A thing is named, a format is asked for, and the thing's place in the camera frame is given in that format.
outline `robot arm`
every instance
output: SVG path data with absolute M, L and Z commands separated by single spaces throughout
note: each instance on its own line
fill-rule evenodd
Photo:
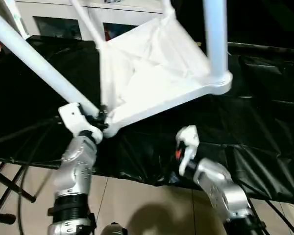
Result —
M 74 138 L 55 174 L 55 202 L 48 211 L 53 220 L 48 227 L 48 235 L 94 234 L 96 222 L 89 210 L 88 194 L 102 132 L 87 121 L 78 103 L 59 108 L 59 113 Z
M 209 159 L 198 164 L 194 161 L 199 145 L 196 127 L 183 128 L 176 140 L 179 174 L 193 180 L 208 195 L 227 234 L 263 235 L 264 225 L 253 214 L 244 190 L 233 182 L 229 171 Z

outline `black plastic sheet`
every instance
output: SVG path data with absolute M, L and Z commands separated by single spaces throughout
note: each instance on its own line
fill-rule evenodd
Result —
M 93 42 L 32 37 L 49 62 L 100 105 L 98 52 Z M 196 159 L 226 166 L 260 199 L 294 203 L 294 60 L 257 52 L 229 57 L 233 86 L 119 131 L 99 145 L 94 174 L 141 183 L 196 188 L 178 176 L 175 135 L 195 124 Z M 0 61 L 0 160 L 57 168 L 72 135 L 57 109 L 66 102 L 17 57 Z

